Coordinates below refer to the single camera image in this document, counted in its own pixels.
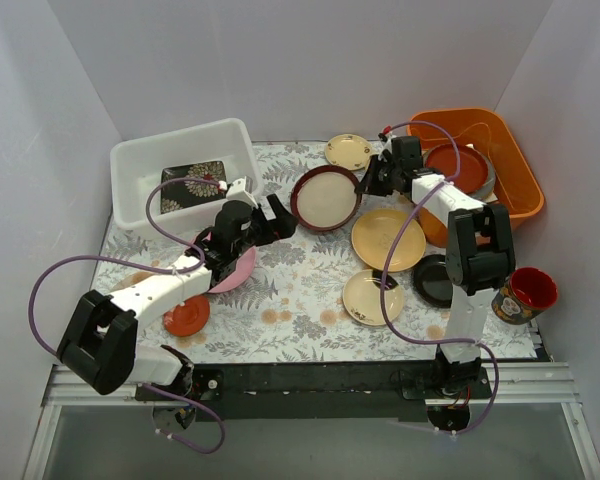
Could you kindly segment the large yellow round plate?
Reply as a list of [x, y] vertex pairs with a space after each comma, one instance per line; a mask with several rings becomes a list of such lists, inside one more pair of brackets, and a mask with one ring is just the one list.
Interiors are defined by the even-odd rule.
[[[365, 213], [352, 228], [355, 253], [368, 266], [382, 270], [395, 237], [407, 219], [405, 212], [387, 208]], [[412, 220], [391, 257], [388, 271], [401, 272], [416, 265], [424, 256], [426, 245], [421, 226]]]

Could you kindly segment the black square floral plate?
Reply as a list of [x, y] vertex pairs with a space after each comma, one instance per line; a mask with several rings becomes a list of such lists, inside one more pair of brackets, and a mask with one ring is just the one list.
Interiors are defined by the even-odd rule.
[[161, 214], [221, 200], [226, 196], [216, 185], [209, 184], [209, 181], [226, 180], [222, 161], [180, 165], [162, 170], [162, 183], [179, 178], [195, 178], [195, 181], [179, 181], [164, 186], [160, 194]]

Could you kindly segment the maroon rimmed round plate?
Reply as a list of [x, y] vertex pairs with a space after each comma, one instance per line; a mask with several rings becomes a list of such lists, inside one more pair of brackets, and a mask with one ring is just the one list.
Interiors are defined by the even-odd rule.
[[290, 206], [299, 223], [313, 232], [329, 232], [349, 222], [358, 211], [362, 195], [358, 179], [334, 165], [313, 168], [294, 185]]

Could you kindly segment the pink round plate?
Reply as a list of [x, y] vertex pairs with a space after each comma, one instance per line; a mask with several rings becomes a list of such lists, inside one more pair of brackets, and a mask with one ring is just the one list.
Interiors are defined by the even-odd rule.
[[220, 236], [206, 228], [195, 237], [194, 245], [204, 254], [202, 265], [185, 275], [186, 282], [195, 280], [197, 293], [224, 293], [237, 288], [252, 274], [256, 248], [239, 240], [233, 246], [220, 242]]

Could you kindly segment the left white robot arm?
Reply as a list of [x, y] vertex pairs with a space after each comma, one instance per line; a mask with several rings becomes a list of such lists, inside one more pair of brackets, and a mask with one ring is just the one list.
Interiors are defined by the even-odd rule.
[[137, 337], [153, 321], [185, 301], [207, 293], [230, 276], [251, 248], [292, 237], [298, 225], [276, 195], [260, 205], [228, 200], [211, 227], [165, 273], [104, 295], [84, 294], [56, 350], [58, 360], [101, 395], [127, 382], [159, 387], [173, 400], [193, 386], [193, 362], [167, 345], [144, 347]]

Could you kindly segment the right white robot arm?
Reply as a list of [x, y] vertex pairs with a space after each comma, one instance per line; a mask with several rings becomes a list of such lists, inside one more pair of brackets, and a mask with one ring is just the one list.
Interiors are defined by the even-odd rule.
[[436, 341], [427, 386], [444, 397], [455, 397], [478, 381], [487, 310], [496, 291], [515, 269], [509, 212], [489, 206], [456, 187], [446, 176], [424, 165], [421, 143], [413, 136], [380, 133], [380, 153], [369, 160], [357, 187], [362, 195], [398, 192], [428, 209], [447, 228], [445, 268], [452, 285], [446, 332]]

